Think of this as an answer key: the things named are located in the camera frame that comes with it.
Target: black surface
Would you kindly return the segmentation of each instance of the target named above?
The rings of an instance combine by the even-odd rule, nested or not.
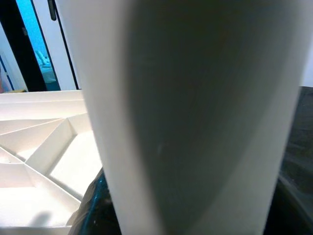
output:
[[[300,91],[264,235],[313,234],[313,88]]]

